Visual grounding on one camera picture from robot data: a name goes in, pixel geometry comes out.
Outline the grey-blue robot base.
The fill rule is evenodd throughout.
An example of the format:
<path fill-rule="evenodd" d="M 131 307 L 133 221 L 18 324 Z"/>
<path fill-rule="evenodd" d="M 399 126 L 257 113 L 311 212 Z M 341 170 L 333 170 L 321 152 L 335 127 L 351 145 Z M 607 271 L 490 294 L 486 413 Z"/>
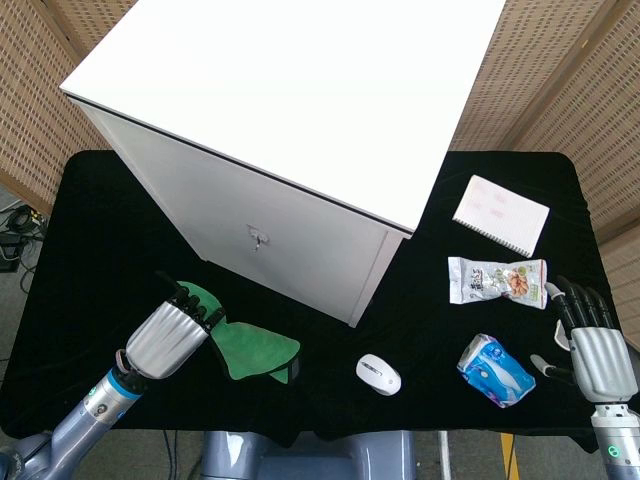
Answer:
<path fill-rule="evenodd" d="M 198 480 L 416 480 L 410 431 L 333 441 L 301 433 L 289 447 L 253 432 L 208 431 Z"/>

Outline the white snack bag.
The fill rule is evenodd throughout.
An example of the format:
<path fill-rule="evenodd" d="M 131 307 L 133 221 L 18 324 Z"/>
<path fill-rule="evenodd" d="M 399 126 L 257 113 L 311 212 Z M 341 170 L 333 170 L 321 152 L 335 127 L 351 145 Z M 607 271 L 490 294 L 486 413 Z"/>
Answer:
<path fill-rule="evenodd" d="M 499 263 L 449 257 L 447 265 L 451 304 L 506 298 L 528 307 L 546 308 L 545 260 Z"/>

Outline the woven rattan folding screen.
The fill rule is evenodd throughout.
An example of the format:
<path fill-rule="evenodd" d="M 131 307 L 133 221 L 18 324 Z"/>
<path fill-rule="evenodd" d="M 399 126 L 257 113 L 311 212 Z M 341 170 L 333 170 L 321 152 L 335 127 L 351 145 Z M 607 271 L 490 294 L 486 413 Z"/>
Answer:
<path fill-rule="evenodd" d="M 506 0 L 451 148 L 572 161 L 640 351 L 640 0 Z"/>
<path fill-rule="evenodd" d="M 61 83 L 137 0 L 0 0 L 0 185 L 50 213 L 65 165 L 107 142 Z"/>

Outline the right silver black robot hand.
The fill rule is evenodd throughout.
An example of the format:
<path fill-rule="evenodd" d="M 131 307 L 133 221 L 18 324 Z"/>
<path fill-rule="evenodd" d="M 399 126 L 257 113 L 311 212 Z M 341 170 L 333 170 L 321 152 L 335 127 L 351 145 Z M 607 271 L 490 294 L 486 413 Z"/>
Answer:
<path fill-rule="evenodd" d="M 614 325 L 604 298 L 559 276 L 545 290 L 560 317 L 569 348 L 571 369 L 532 354 L 531 362 L 544 376 L 576 385 L 593 404 L 625 403 L 639 391 L 628 348 Z"/>

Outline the white spiral notebook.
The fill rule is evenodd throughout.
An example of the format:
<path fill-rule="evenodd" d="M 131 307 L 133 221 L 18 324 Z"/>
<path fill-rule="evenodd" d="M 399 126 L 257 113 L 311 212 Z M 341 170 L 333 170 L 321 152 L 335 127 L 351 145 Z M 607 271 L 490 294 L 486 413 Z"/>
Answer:
<path fill-rule="evenodd" d="M 531 258 L 550 209 L 478 175 L 472 175 L 452 220 Z"/>

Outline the green cloth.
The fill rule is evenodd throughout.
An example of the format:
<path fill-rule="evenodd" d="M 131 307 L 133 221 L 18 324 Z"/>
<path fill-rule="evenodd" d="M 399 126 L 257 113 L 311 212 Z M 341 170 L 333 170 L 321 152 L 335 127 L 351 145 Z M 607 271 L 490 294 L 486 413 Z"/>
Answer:
<path fill-rule="evenodd" d="M 297 380 L 301 368 L 299 341 L 252 324 L 231 322 L 220 301 L 204 288 L 176 281 L 164 271 L 156 275 L 175 289 L 171 302 L 193 313 L 209 334 L 228 378 L 240 381 L 269 376 L 284 385 Z"/>

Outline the black velvet tablecloth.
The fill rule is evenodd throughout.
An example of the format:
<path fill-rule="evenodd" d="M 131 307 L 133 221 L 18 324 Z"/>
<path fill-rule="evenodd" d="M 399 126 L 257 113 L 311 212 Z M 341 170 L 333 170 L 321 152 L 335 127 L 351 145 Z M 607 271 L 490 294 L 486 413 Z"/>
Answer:
<path fill-rule="evenodd" d="M 22 438 L 62 420 L 171 295 L 171 285 L 156 275 L 164 271 L 212 292 L 230 320 L 297 339 L 300 375 L 290 386 L 263 377 L 232 381 L 207 344 L 170 378 L 152 383 L 122 428 L 253 431 L 283 445 L 303 431 L 335 439 L 381 430 L 479 429 L 569 436 L 593 452 L 593 409 L 578 389 L 538 378 L 531 393 L 502 409 L 457 370 L 479 333 L 497 338 L 522 364 L 532 353 L 569 363 L 553 340 L 552 309 L 506 299 L 449 302 L 449 257 L 515 260 L 452 220 L 472 175 L 548 206 L 536 254 L 550 275 L 610 296 L 576 170 L 560 153 L 448 153 L 417 230 L 401 244 L 356 327 L 201 261 L 115 153 L 74 155 L 0 386 L 0 428 Z M 380 395 L 356 376 L 365 354 L 399 373 L 396 395 Z"/>

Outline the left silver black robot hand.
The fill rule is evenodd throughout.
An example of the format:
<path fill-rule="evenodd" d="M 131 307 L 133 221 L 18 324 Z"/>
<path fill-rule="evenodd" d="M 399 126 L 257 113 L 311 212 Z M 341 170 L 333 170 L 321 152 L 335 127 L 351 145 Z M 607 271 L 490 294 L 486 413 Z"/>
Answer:
<path fill-rule="evenodd" d="M 116 353 L 116 368 L 150 380 L 173 375 L 211 337 L 226 317 L 221 304 L 206 290 L 185 281 L 173 283 L 170 298 L 129 337 Z"/>

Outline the blue tissue pack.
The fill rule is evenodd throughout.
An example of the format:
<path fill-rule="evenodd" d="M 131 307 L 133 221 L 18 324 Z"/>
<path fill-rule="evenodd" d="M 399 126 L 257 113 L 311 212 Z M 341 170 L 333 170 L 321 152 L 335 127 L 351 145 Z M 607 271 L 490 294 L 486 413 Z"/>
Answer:
<path fill-rule="evenodd" d="M 535 378 L 492 336 L 477 334 L 465 348 L 457 370 L 499 408 L 517 404 L 536 387 Z"/>

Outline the white cabinet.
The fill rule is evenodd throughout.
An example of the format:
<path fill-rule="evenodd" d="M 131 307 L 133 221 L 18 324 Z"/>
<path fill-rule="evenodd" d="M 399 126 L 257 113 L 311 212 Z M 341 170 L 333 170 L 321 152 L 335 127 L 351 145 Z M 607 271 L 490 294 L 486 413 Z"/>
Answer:
<path fill-rule="evenodd" d="M 201 259 L 353 326 L 505 2 L 137 0 L 61 88 Z"/>

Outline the white computer mouse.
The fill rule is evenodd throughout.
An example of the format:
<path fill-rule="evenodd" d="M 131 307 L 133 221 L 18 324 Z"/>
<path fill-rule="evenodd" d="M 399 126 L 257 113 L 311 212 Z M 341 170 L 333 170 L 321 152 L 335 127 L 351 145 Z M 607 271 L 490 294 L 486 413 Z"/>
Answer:
<path fill-rule="evenodd" d="M 383 396 L 396 395 L 402 380 L 399 373 L 385 360 L 373 354 L 363 355 L 356 363 L 356 376 Z"/>

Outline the white table leg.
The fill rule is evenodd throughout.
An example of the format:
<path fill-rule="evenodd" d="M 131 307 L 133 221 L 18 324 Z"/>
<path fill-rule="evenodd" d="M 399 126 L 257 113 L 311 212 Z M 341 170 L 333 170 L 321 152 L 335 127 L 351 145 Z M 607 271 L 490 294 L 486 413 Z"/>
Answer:
<path fill-rule="evenodd" d="M 452 480 L 450 448 L 448 441 L 448 432 L 439 430 L 437 432 L 439 443 L 439 461 L 441 480 Z"/>

